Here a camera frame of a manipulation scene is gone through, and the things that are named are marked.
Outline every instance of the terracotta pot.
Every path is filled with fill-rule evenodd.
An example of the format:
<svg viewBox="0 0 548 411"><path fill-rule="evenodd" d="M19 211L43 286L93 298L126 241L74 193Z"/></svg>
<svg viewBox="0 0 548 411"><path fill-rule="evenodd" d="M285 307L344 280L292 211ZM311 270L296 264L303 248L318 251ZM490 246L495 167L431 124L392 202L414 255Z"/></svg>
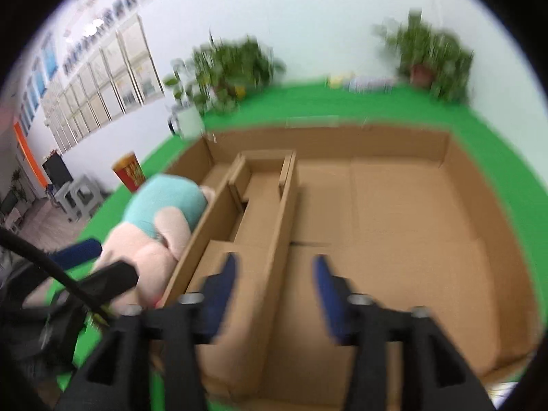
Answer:
<svg viewBox="0 0 548 411"><path fill-rule="evenodd" d="M411 76L409 81L415 88L430 89L434 82L434 71L423 64L415 64L411 67Z"/></svg>

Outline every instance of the toy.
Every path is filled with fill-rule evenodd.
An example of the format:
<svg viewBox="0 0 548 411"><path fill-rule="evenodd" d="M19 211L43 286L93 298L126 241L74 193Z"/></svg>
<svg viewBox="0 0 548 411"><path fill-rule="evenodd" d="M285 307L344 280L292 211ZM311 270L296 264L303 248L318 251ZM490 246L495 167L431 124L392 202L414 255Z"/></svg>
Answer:
<svg viewBox="0 0 548 411"><path fill-rule="evenodd" d="M355 76L354 73L351 73L348 75L330 76L326 84L331 89L343 88L350 92L387 92L398 84L398 79Z"/></svg>
<svg viewBox="0 0 548 411"><path fill-rule="evenodd" d="M122 222L110 231L93 267L95 271L121 259L138 271L136 288L114 300L113 310L123 312L130 304L155 305L214 196L209 187L166 174L158 174L141 186Z"/></svg>

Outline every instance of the stuffed toy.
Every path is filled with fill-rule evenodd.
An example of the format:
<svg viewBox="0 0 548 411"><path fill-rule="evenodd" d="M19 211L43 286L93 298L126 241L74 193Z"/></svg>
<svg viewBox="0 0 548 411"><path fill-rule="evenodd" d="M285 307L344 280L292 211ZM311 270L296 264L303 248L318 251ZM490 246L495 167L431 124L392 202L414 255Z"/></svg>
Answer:
<svg viewBox="0 0 548 411"><path fill-rule="evenodd" d="M107 236L92 269L118 260L132 263L137 269L137 286L114 299L111 309L124 313L130 304L155 306L214 196L209 187L165 174L153 176L139 188L122 222Z"/></svg>

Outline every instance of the orange door frame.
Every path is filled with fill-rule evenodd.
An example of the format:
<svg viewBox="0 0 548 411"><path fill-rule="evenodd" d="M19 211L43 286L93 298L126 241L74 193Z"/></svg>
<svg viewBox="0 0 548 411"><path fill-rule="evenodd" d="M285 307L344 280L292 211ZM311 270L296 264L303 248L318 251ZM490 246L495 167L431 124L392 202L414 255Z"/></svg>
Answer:
<svg viewBox="0 0 548 411"><path fill-rule="evenodd" d="M17 141L21 146L21 149L23 150L23 154L25 155L28 163L32 168L32 173L35 174L36 179L38 179L38 183L42 186L42 188L46 188L46 186L48 185L48 181L42 173L42 169L34 159L34 155L32 154L31 149L28 148L27 138L23 134L23 130L21 130L21 125L19 124L19 122L13 125L13 129L15 130L15 136L17 137Z"/></svg>

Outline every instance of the ceiling light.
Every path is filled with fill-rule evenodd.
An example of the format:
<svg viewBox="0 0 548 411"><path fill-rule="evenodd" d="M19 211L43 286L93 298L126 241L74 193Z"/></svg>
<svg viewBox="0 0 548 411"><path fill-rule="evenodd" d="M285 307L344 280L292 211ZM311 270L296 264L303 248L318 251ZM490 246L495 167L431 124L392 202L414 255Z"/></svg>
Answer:
<svg viewBox="0 0 548 411"><path fill-rule="evenodd" d="M84 37L91 37L92 35L95 35L96 32L97 26L89 24L84 28Z"/></svg>

